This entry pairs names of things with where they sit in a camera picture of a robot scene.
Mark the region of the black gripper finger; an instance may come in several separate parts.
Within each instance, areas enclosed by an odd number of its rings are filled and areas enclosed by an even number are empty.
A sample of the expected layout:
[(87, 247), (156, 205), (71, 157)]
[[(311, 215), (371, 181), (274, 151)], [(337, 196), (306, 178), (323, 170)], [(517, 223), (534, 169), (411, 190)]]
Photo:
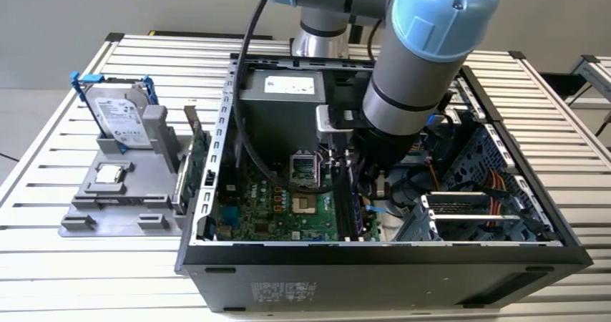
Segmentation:
[(391, 196), (389, 174), (378, 166), (371, 166), (365, 172), (365, 196), (369, 199), (389, 199)]

